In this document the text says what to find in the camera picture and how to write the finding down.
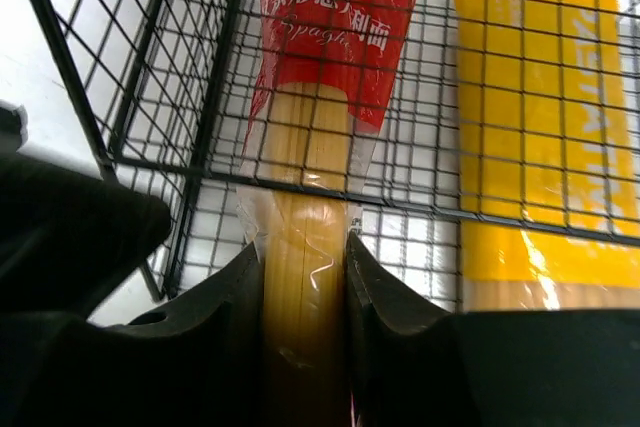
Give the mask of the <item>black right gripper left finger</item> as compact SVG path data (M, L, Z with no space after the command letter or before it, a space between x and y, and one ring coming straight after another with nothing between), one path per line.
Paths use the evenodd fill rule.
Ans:
M5 426L250 426L263 269L253 247L127 325L67 312L1 319Z

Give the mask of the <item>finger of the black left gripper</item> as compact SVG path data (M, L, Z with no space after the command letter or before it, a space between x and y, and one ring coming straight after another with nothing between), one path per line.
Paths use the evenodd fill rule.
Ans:
M88 317L166 239L169 207L26 156L22 107L1 105L1 311Z

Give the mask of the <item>yellow spaghetti bag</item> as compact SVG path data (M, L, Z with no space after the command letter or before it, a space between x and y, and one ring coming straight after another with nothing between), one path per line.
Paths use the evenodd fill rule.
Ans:
M454 5L464 307L637 307L618 0Z

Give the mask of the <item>red spaghetti bag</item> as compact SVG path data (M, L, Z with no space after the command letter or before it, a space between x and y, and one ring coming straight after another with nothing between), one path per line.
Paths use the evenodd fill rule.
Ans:
M237 191L264 268L260 426L348 426L345 249L416 0L259 0Z

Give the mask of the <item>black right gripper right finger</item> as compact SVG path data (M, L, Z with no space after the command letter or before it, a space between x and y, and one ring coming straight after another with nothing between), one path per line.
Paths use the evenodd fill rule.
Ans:
M360 426L635 426L635 309L450 313L345 253Z

